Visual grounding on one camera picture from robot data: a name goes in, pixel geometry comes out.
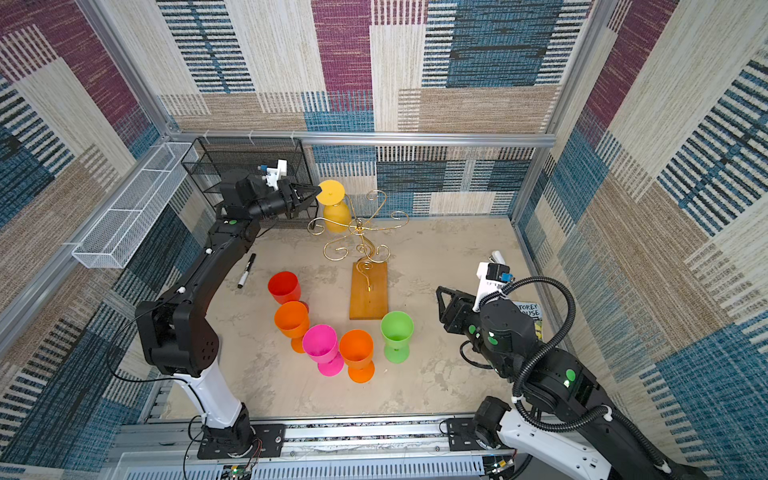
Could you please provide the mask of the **yellow plastic wine glass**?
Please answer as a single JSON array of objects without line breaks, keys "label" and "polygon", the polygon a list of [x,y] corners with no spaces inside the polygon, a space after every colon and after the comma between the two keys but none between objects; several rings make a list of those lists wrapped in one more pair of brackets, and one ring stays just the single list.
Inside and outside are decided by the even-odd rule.
[{"label": "yellow plastic wine glass", "polygon": [[321,182],[319,187],[321,192],[317,201],[323,206],[323,212],[318,217],[317,225],[334,234],[348,234],[351,212],[345,200],[345,187],[332,179]]}]

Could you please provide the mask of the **green plastic wine glass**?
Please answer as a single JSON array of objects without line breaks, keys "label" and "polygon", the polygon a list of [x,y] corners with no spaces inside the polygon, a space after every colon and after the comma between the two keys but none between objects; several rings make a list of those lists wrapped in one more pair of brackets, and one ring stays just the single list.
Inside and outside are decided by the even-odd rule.
[{"label": "green plastic wine glass", "polygon": [[382,318],[380,330],[385,342],[384,355],[388,361],[400,364],[408,359],[414,329],[413,319],[405,312],[392,311]]}]

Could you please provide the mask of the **dark orange plastic wine glass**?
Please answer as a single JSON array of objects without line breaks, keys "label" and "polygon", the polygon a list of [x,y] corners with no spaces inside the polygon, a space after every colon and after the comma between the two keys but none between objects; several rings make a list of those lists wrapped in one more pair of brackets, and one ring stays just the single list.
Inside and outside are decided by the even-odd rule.
[{"label": "dark orange plastic wine glass", "polygon": [[339,352],[352,381],[362,384],[372,379],[374,342],[368,332],[356,329],[345,333],[339,342]]}]

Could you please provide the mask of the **red plastic wine glass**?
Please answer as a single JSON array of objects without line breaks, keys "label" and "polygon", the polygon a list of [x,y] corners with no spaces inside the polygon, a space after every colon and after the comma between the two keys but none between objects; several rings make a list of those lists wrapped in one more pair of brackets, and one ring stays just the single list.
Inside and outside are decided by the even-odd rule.
[{"label": "red plastic wine glass", "polygon": [[273,275],[268,281],[267,288],[274,300],[280,305],[301,299],[301,286],[298,277],[290,271],[282,271]]}]

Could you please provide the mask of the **magenta plastic wine glass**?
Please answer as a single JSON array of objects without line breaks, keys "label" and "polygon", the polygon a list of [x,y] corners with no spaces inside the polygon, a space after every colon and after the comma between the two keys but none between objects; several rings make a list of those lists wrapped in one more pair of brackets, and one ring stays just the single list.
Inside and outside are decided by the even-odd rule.
[{"label": "magenta plastic wine glass", "polygon": [[333,327],[324,324],[311,327],[303,337],[302,347],[323,376],[333,377],[342,371],[344,361]]}]

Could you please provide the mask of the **light orange plastic wine glass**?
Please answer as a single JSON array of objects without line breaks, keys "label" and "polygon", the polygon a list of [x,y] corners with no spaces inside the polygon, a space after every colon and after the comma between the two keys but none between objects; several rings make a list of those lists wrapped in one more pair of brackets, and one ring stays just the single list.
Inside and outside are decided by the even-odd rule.
[{"label": "light orange plastic wine glass", "polygon": [[277,328],[291,340],[294,352],[303,354],[303,338],[310,328],[309,311],[300,301],[282,304],[274,315]]}]

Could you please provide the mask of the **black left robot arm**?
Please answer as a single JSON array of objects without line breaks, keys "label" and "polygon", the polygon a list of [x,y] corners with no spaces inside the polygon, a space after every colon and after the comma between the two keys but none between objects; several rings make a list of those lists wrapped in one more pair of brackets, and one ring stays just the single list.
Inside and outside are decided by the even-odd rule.
[{"label": "black left robot arm", "polygon": [[148,364],[181,384],[202,421],[204,446],[225,457],[255,447],[248,409],[228,387],[219,368],[220,339],[206,319],[209,305],[232,267],[250,250],[262,223],[306,210],[317,185],[244,170],[225,173],[221,201],[201,253],[169,290],[136,308],[136,323]]}]

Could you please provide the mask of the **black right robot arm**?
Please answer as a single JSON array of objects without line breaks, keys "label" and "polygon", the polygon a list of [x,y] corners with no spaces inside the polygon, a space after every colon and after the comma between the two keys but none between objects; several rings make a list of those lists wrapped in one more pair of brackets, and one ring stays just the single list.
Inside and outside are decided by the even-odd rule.
[{"label": "black right robot arm", "polygon": [[511,400],[486,397],[464,434],[488,450],[514,449],[574,479],[703,479],[705,472],[661,452],[623,414],[596,376],[558,348],[562,326],[541,341],[533,319],[505,296],[440,286],[444,329],[463,335],[489,369],[513,387]]}]

